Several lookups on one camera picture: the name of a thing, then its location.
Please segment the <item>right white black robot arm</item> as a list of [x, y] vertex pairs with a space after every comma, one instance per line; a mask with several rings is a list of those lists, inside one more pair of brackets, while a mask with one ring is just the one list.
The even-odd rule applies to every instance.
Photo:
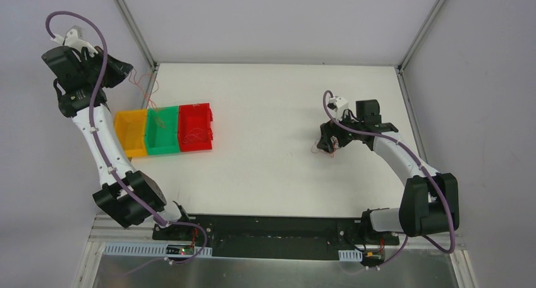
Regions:
[[352, 111], [341, 97], [323, 99], [329, 120], [320, 125], [318, 149], [333, 153], [360, 141], [387, 163], [404, 187], [398, 208], [363, 212], [358, 230], [362, 241], [376, 243], [385, 232], [409, 237], [453, 234], [460, 224], [457, 179], [417, 157], [395, 125], [382, 121], [377, 100], [361, 100], [355, 105]]

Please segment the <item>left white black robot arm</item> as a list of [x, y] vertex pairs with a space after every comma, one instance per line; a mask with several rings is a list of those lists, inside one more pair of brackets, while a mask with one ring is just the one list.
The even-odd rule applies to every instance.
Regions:
[[91, 53], [87, 47], [62, 45], [45, 52], [42, 60], [56, 75], [59, 110], [83, 134], [98, 168], [101, 189], [92, 195], [95, 204], [124, 228], [153, 217], [162, 227], [170, 222], [168, 231], [177, 240], [188, 239], [192, 222], [182, 217], [177, 203], [167, 203], [153, 179], [132, 166], [114, 130], [104, 89], [124, 81], [133, 66], [109, 56], [99, 83], [104, 60], [100, 47]]

